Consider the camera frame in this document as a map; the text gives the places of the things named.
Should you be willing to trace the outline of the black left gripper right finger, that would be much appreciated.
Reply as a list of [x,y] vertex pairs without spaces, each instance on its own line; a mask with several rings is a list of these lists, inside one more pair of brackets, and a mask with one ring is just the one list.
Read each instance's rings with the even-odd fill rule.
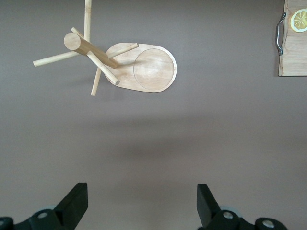
[[272,218],[258,218],[254,224],[231,210],[223,210],[206,184],[197,185],[197,212],[202,226],[197,230],[288,230]]

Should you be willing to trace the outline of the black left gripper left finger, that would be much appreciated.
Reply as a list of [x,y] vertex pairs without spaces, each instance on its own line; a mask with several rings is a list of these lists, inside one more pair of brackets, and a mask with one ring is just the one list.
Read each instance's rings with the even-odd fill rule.
[[53,209],[40,210],[17,224],[0,217],[0,230],[75,230],[87,209],[87,183],[77,183]]

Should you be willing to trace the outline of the wooden mug rack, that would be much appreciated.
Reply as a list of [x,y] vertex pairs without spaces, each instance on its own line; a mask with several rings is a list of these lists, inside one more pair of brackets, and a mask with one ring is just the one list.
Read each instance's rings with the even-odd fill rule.
[[174,56],[161,46],[118,43],[106,52],[90,42],[92,0],[85,0],[84,33],[76,28],[64,37],[66,53],[35,60],[36,67],[75,56],[88,57],[97,67],[91,95],[95,96],[100,76],[113,85],[140,92],[158,93],[175,80],[177,64]]

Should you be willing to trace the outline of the bamboo cutting board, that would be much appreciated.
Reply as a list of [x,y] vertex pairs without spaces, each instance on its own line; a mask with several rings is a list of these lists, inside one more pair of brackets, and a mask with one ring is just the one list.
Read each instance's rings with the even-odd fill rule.
[[290,26],[292,15],[307,8],[307,0],[284,0],[284,10],[276,26],[275,45],[279,72],[285,76],[307,76],[307,31],[297,33]]

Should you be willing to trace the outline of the lemon slice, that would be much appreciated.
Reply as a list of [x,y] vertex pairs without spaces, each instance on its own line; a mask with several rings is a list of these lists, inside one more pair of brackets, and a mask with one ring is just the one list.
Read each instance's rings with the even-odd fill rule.
[[297,10],[290,19],[290,26],[293,31],[302,33],[307,31],[307,8]]

